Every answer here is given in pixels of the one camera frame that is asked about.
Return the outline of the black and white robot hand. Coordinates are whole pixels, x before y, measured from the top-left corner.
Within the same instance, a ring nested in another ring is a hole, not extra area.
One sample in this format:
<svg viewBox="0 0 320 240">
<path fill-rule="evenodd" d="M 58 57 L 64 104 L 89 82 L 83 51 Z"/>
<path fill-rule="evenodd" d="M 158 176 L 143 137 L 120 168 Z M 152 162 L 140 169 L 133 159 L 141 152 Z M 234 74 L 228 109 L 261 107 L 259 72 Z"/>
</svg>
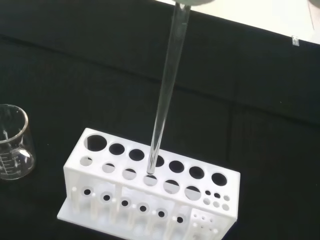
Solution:
<svg viewBox="0 0 320 240">
<path fill-rule="evenodd" d="M 200 6 L 200 5 L 209 4 L 214 0 L 173 0 L 173 1 L 185 6 Z"/>
</svg>

